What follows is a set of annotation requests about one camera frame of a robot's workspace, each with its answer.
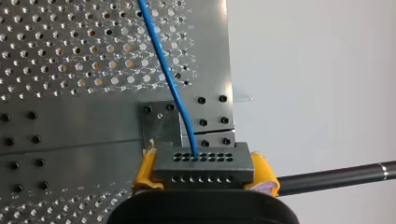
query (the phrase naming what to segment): white background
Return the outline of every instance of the white background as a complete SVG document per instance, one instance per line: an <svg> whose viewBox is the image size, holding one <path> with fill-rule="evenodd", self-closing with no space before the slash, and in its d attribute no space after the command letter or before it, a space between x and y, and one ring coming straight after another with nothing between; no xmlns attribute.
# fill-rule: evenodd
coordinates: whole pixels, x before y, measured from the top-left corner
<svg viewBox="0 0 396 224"><path fill-rule="evenodd" d="M277 175L396 160L396 1L229 0L238 141ZM282 198L302 224L394 224L396 181Z"/></svg>

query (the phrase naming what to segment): wire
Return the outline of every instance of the wire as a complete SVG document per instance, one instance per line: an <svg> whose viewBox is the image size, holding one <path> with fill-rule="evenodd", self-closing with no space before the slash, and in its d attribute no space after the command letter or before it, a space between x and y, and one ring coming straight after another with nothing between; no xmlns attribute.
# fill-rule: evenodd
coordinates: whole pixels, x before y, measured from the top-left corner
<svg viewBox="0 0 396 224"><path fill-rule="evenodd" d="M160 61L161 68L163 73L165 74L166 81L168 82L169 89L172 92L172 95L175 99L178 111L183 119L184 125L186 126L187 135L189 136L190 146L191 146L191 154L194 157L198 156L198 146L195 140L194 130L192 128L189 115L181 102L180 96L178 94L176 84L173 80L173 76L168 66L168 62L166 61L165 55L163 53L163 48L161 46L160 40L158 36L155 34L154 23L152 22L151 16L149 14L148 6L146 4L146 0L138 0L140 9L142 10L143 19L148 29L148 34L151 38L152 45L154 46L155 52L157 53L158 60Z"/></svg>

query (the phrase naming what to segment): yellow clamp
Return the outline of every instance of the yellow clamp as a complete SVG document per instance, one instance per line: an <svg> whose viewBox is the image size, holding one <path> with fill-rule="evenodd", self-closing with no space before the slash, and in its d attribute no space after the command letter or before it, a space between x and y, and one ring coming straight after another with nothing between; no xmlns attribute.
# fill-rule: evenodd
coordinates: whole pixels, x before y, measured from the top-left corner
<svg viewBox="0 0 396 224"><path fill-rule="evenodd" d="M260 183L271 181L276 183L276 187L271 189L271 195L273 197L276 197L277 192L280 189L280 184L279 181L276 179L276 176L274 175L270 166L268 165L267 161L265 160L264 156L259 152L252 152L250 153L250 157L253 161L255 169L254 182L246 184L244 186L244 189L252 189Z"/></svg>
<svg viewBox="0 0 396 224"><path fill-rule="evenodd" d="M151 180L152 166L154 165L157 149L154 147L146 151L139 173L137 173L132 193L135 194L141 189L163 189L163 183L155 183Z"/></svg>

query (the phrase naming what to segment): silver metal plate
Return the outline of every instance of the silver metal plate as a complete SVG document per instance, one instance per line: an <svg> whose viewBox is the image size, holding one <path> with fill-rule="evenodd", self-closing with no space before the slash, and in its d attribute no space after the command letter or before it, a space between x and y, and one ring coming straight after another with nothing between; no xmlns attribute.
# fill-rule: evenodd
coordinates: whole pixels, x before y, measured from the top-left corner
<svg viewBox="0 0 396 224"><path fill-rule="evenodd" d="M226 1L148 2L194 130L232 130ZM138 106L172 99L138 4L0 4L0 117L10 115L0 119L0 222L104 222L142 159ZM37 158L46 165L35 167ZM49 189L37 187L42 181ZM12 192L19 184L23 191Z"/></svg>
<svg viewBox="0 0 396 224"><path fill-rule="evenodd" d="M118 143L1 157L0 222L106 221L111 209L130 195L142 160L140 148L140 143ZM37 166L37 159L45 164ZM41 188L43 181L47 189ZM13 192L16 185L23 190Z"/></svg>
<svg viewBox="0 0 396 224"><path fill-rule="evenodd" d="M7 40L0 41L0 49L7 56L0 57L0 98L5 99L0 100L0 113L13 117L11 122L1 125L0 138L11 136L16 141L12 148L0 145L0 153L141 139L136 102L168 100L171 95L164 80L160 81L162 73L147 32L139 34L144 23L137 16L136 1L54 2L38 0L32 5L29 0L19 1L14 6L12 0L7 0L0 8L3 19L0 35L7 36ZM112 4L116 4L116 9L112 9ZM162 43L164 49L171 52L168 60L173 73L177 77L177 73L181 75L176 78L178 88L194 130L233 129L232 122L219 122L221 117L233 120L226 1L212 0L202 4L193 0L166 0L150 1L150 5L151 13L156 14L155 10L159 13L153 17L161 29L159 35L169 35L169 39L163 37ZM125 12L124 18L120 17L121 11ZM87 19L87 13L91 13L93 19ZM69 14L76 18L70 21ZM40 21L34 21L35 15ZM179 17L185 18L182 23L177 21ZM79 28L81 22L85 24L83 28ZM26 26L32 26L33 30L26 31ZM122 33L123 28L128 28L127 35ZM111 29L112 34L106 35L106 29ZM77 37L72 37L73 31L78 32ZM37 33L44 37L37 39ZM19 40L19 34L25 35L23 40ZM180 34L185 34L186 39L181 39ZM29 43L34 43L33 47L29 47ZM131 46L129 52L124 50L125 44ZM79 53L75 53L75 48L79 48ZM46 51L44 56L39 55L42 49ZM58 55L59 49L63 50L62 55ZM187 49L186 54L182 53L183 49ZM132 68L125 66L128 60L133 61ZM99 63L99 69L92 67L93 63ZM187 70L183 70L183 64L188 65ZM133 83L129 83L129 77L134 78ZM219 101L221 95L228 97L227 102ZM200 96L206 98L204 105L197 103ZM39 119L34 122L26 119L27 111L37 112ZM200 119L206 119L207 125L199 125ZM29 141L35 134L42 137L39 145Z"/></svg>

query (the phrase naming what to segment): black handle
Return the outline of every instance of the black handle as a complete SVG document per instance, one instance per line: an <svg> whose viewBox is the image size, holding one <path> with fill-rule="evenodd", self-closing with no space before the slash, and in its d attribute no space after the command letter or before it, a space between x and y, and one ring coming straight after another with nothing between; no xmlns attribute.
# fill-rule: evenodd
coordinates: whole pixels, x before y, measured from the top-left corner
<svg viewBox="0 0 396 224"><path fill-rule="evenodd" d="M279 177L279 196L396 179L396 161Z"/></svg>

